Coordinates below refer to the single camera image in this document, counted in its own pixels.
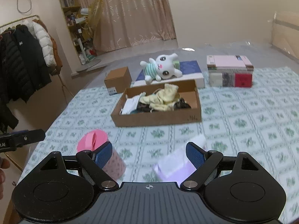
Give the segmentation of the person's left hand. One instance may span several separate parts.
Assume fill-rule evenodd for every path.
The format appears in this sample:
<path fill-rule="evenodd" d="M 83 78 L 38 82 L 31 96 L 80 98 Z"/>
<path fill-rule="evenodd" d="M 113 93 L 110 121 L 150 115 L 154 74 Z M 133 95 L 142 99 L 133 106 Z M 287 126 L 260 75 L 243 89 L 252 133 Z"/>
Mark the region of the person's left hand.
<path fill-rule="evenodd" d="M 6 175 L 4 173 L 4 169 L 10 168 L 10 162 L 7 159 L 1 158 L 0 164 L 0 200 L 3 199 L 4 196 L 4 182 L 6 181 Z"/>

